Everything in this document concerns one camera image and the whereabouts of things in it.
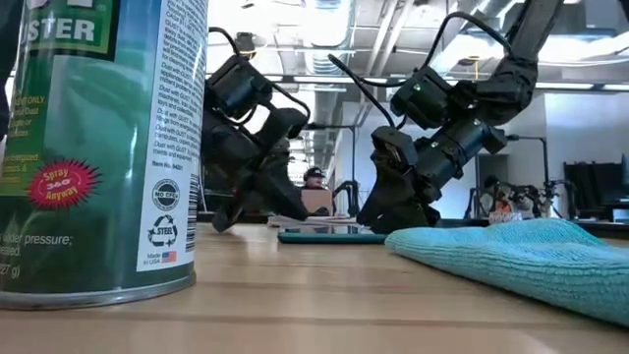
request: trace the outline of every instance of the ceiling duct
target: ceiling duct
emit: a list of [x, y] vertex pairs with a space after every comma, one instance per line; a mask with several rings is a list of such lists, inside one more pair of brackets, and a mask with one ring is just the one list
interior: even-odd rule
[[[318, 48], [348, 49], [350, 47], [350, 25], [354, 18], [354, 0], [306, 0], [308, 21], [304, 25], [304, 39]], [[337, 55], [347, 63], [349, 54]], [[325, 51], [312, 51], [306, 53], [306, 69], [309, 75], [341, 76], [343, 73], [327, 59]], [[313, 119], [318, 124], [340, 123], [340, 115], [335, 119], [335, 107], [338, 101], [338, 92], [317, 92], [314, 96]], [[331, 155], [334, 153], [334, 145], [338, 132], [317, 131], [313, 132], [313, 148], [316, 151], [324, 151], [314, 157], [314, 163], [318, 166], [327, 166]]]

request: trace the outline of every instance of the wooden table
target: wooden table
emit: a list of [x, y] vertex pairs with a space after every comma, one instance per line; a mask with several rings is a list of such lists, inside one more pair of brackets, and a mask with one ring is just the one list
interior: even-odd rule
[[627, 353], [629, 331], [389, 254], [202, 225], [194, 287], [78, 311], [0, 312], [2, 353]]

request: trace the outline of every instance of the tablet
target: tablet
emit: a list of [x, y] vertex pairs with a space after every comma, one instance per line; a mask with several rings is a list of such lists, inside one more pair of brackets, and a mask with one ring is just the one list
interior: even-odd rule
[[377, 235], [361, 226], [301, 226], [281, 229], [281, 243], [289, 244], [382, 244], [386, 235]]

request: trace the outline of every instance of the teal towel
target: teal towel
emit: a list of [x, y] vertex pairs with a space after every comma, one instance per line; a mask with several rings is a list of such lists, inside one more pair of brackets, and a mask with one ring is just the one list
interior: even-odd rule
[[414, 228], [392, 233], [385, 245], [441, 270], [629, 326], [629, 249], [569, 221]]

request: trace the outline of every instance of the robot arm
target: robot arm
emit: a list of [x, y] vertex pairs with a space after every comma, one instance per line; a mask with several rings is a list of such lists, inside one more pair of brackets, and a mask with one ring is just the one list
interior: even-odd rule
[[497, 153], [507, 145], [504, 131], [495, 127], [531, 102], [538, 53], [562, 4], [563, 0], [527, 0], [502, 43], [505, 56], [488, 80], [461, 81], [452, 87], [427, 63], [397, 91], [390, 102], [394, 114], [438, 131], [414, 142], [395, 127], [372, 133], [377, 178], [359, 223], [390, 233], [438, 222], [439, 214], [429, 204], [441, 198], [441, 188], [452, 178], [460, 179], [463, 166], [482, 148]]
[[[288, 139], [297, 138], [309, 117], [294, 108], [275, 107], [271, 103], [273, 90], [302, 105], [308, 115], [310, 110], [258, 72], [223, 29], [210, 31], [230, 39], [235, 53], [205, 81], [202, 162], [215, 166], [238, 191], [212, 219], [214, 228], [222, 232], [236, 223], [252, 194], [261, 196], [279, 214], [305, 220], [308, 211], [288, 178]], [[245, 123], [259, 105], [267, 108], [269, 115], [262, 128], [252, 134]], [[242, 121], [234, 120], [245, 115]]]

